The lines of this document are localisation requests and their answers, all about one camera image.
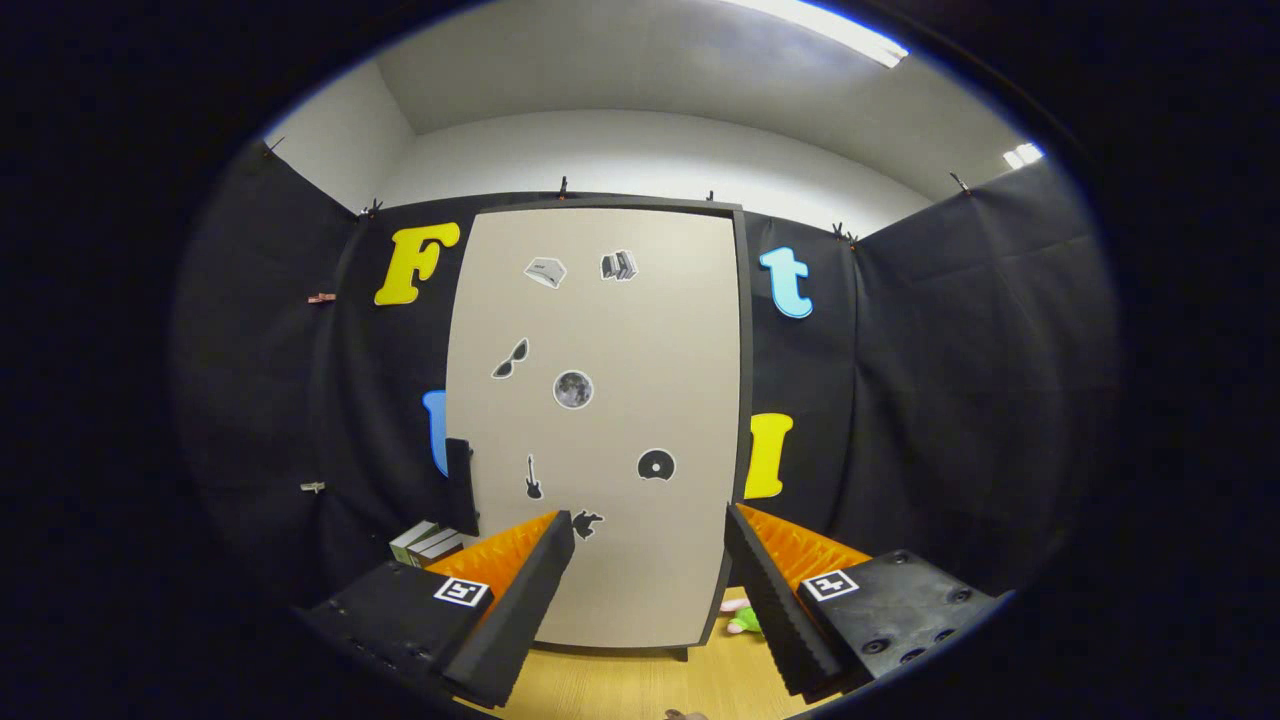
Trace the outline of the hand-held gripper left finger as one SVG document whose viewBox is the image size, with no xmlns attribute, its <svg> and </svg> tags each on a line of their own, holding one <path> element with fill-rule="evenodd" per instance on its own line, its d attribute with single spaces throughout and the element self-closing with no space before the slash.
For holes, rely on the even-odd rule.
<svg viewBox="0 0 1280 720">
<path fill-rule="evenodd" d="M 430 701 L 506 705 L 576 546 L 547 512 L 426 568 L 396 560 L 300 620 L 356 665 Z"/>
</svg>

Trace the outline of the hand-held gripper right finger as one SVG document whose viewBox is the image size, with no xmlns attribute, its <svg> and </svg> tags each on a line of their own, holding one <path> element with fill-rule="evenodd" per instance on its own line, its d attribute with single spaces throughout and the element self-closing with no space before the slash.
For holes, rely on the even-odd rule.
<svg viewBox="0 0 1280 720">
<path fill-rule="evenodd" d="M 819 701 L 900 675 L 1004 606 L 908 550 L 869 556 L 746 505 L 724 547 L 790 694 Z"/>
</svg>

